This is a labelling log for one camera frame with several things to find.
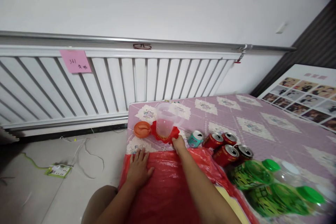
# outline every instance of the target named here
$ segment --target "hand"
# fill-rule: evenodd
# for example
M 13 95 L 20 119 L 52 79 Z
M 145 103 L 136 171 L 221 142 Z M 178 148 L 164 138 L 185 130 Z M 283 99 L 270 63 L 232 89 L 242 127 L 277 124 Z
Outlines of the hand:
M 177 139 L 173 138 L 172 140 L 173 140 L 174 148 L 178 155 L 180 155 L 181 152 L 183 152 L 184 150 L 187 150 L 186 144 L 181 135 L 179 135 Z
M 132 184 L 136 190 L 141 189 L 148 179 L 151 177 L 154 171 L 154 167 L 151 167 L 148 171 L 146 168 L 147 160 L 149 153 L 145 153 L 145 148 L 138 149 L 136 151 L 136 154 L 134 156 L 133 160 L 133 154 L 131 154 L 131 159 L 129 161 L 129 168 L 127 173 L 127 179 L 126 182 Z

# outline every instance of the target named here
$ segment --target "green bottle cap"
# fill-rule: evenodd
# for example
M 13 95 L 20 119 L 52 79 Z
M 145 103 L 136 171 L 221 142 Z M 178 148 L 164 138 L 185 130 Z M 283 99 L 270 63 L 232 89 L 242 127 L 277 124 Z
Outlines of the green bottle cap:
M 325 202 L 323 196 L 311 187 L 302 186 L 302 187 L 297 187 L 296 190 L 305 200 L 308 200 L 311 203 L 321 204 Z
M 272 159 L 265 159 L 262 161 L 262 164 L 266 167 L 267 170 L 270 170 L 271 172 L 275 172 L 281 169 L 280 165 L 278 165 L 278 163 Z

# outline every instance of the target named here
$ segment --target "pink sticky note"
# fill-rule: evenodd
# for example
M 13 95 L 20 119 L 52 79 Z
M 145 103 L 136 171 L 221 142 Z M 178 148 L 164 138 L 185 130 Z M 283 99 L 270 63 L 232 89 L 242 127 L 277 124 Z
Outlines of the pink sticky note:
M 70 73 L 91 72 L 85 51 L 60 50 L 60 53 Z

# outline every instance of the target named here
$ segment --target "tile floor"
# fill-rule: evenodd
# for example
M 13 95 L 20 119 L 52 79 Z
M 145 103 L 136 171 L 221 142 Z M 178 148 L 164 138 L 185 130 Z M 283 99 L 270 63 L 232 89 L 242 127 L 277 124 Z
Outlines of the tile floor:
M 44 175 L 20 154 L 26 152 L 40 167 L 53 163 L 75 163 L 75 152 L 84 139 L 91 154 L 80 148 L 78 159 L 65 179 Z M 126 153 L 127 130 L 103 132 L 79 137 L 34 142 L 0 148 L 0 216 L 2 223 L 53 224 L 80 223 L 91 195 L 100 187 L 118 186 Z

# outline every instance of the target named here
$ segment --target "radiator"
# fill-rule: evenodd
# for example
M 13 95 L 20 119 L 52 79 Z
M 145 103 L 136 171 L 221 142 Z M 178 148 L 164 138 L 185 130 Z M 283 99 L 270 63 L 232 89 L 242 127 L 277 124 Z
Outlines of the radiator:
M 19 128 L 128 115 L 134 102 L 212 96 L 237 53 L 85 50 L 92 73 L 69 73 L 67 47 L 0 45 L 0 124 Z

